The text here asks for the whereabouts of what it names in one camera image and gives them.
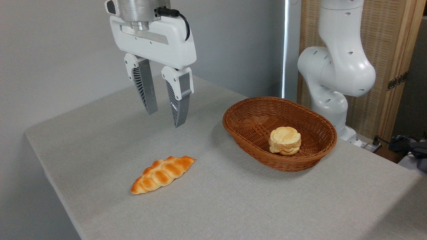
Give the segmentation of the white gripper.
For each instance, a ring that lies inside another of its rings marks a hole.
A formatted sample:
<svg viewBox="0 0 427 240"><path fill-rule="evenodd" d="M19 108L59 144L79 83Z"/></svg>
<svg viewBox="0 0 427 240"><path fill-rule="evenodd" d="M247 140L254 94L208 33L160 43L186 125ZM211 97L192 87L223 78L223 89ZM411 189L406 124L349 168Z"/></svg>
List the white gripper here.
<svg viewBox="0 0 427 240"><path fill-rule="evenodd" d="M153 60L166 65L161 74L166 81L175 127L184 124L190 95L194 93L189 66L197 59L192 35L185 39L185 22L181 18L162 17L150 22L148 30L136 30L130 23L111 16L110 24L116 45L127 53L124 61L128 77L134 82L148 114L158 111L149 62Z"/></svg>

